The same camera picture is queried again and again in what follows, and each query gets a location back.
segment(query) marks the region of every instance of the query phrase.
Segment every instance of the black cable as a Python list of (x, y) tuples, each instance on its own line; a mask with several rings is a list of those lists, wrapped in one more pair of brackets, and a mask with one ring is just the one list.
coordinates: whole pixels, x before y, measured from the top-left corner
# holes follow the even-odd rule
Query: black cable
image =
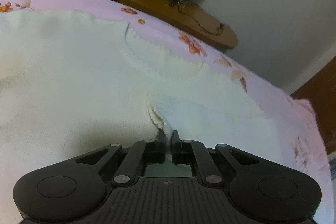
[(178, 0), (178, 3), (177, 3), (177, 10), (181, 13), (181, 14), (184, 14), (184, 15), (186, 15), (186, 16), (188, 16), (188, 17), (190, 17), (190, 18), (192, 18), (197, 24), (198, 24), (198, 26), (200, 26), (205, 32), (207, 32), (207, 33), (209, 33), (209, 34), (212, 34), (212, 35), (221, 35), (222, 33), (223, 33), (223, 29), (224, 29), (224, 26), (226, 26), (226, 25), (224, 25), (223, 23), (220, 23), (220, 25), (218, 26), (218, 28), (217, 28), (217, 30), (220, 30), (220, 32), (218, 32), (218, 33), (213, 33), (213, 32), (210, 32), (210, 31), (208, 31), (207, 29), (205, 29), (194, 17), (192, 17), (191, 15), (188, 15), (187, 13), (185, 13), (185, 12), (182, 12), (181, 10), (180, 10), (180, 3), (181, 3), (181, 1), (180, 0)]

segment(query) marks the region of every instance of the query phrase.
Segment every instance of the orange flower print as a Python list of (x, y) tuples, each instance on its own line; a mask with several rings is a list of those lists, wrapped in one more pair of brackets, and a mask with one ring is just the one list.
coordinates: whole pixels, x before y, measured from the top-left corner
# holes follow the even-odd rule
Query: orange flower print
[(179, 39), (189, 45), (189, 52), (191, 54), (203, 54), (204, 56), (207, 56), (207, 53), (202, 48), (201, 44), (197, 42), (193, 37), (190, 38), (186, 33), (183, 32), (180, 32), (179, 34)]
[(13, 8), (11, 8), (12, 4), (7, 2), (4, 6), (0, 6), (0, 13), (11, 12)]
[(135, 10), (133, 10), (131, 8), (121, 8), (121, 10), (123, 12), (127, 12), (127, 13), (132, 14), (132, 15), (137, 15), (138, 14), (137, 11), (135, 11)]

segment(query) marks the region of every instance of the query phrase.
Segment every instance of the white wall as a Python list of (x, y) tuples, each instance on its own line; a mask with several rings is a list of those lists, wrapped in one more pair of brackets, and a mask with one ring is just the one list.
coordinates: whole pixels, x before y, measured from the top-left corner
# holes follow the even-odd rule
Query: white wall
[(288, 93), (336, 54), (328, 51), (336, 45), (336, 0), (203, 0), (200, 5), (235, 31), (239, 44), (226, 53)]

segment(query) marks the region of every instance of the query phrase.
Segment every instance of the pink fabric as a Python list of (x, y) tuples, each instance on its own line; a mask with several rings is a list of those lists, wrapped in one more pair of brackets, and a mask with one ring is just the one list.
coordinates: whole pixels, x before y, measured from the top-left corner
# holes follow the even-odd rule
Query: pink fabric
[(143, 38), (164, 45), (187, 60), (205, 61), (214, 71), (227, 74), (233, 82), (243, 86), (266, 116), (275, 120), (285, 165), (310, 175), (319, 183), (323, 198), (315, 221), (333, 223), (333, 190), (327, 154), (308, 101), (293, 100), (211, 46), (168, 23), (110, 0), (0, 0), (0, 3), (11, 3), (13, 11), (80, 10), (107, 20), (128, 20)]

